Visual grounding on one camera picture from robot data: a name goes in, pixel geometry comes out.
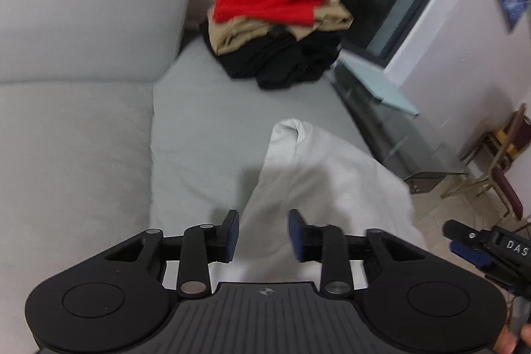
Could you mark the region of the person's right hand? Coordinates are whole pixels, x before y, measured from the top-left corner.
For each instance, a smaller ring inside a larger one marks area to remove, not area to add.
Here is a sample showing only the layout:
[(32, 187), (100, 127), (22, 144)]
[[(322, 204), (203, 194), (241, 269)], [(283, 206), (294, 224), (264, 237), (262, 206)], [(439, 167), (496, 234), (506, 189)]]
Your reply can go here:
[(526, 323), (517, 337), (513, 334), (508, 327), (508, 319), (506, 319), (505, 325), (496, 340), (493, 347), (493, 351), (497, 354), (512, 354), (517, 347), (517, 343), (522, 341), (529, 348), (531, 346), (531, 325)]

